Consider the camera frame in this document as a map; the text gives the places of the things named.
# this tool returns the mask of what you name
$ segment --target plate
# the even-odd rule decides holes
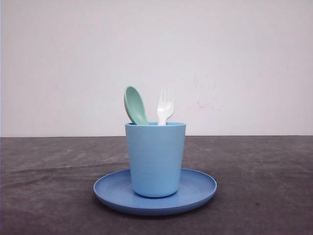
[[[107,207],[127,214],[160,216],[193,210],[207,203],[215,194],[213,177],[191,169],[181,169],[177,192],[151,198],[134,192],[130,170],[121,170],[98,179],[93,185],[96,197]]]

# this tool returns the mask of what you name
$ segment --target white fork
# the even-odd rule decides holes
[[[166,120],[173,114],[174,112],[174,92],[173,90],[169,90],[165,88],[161,91],[160,100],[157,106],[157,117],[159,126],[166,125]]]

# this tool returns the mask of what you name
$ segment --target blue cup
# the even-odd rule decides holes
[[[179,187],[186,124],[125,124],[131,180],[136,193],[164,197]]]

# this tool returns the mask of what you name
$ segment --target table surface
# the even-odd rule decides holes
[[[1,234],[313,234],[313,136],[186,137],[183,167],[216,179],[211,201],[127,215],[92,189],[129,168],[125,137],[2,138]]]

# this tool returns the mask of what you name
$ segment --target green spoon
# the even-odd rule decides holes
[[[124,105],[128,117],[136,125],[149,125],[140,94],[134,87],[127,87],[124,94]]]

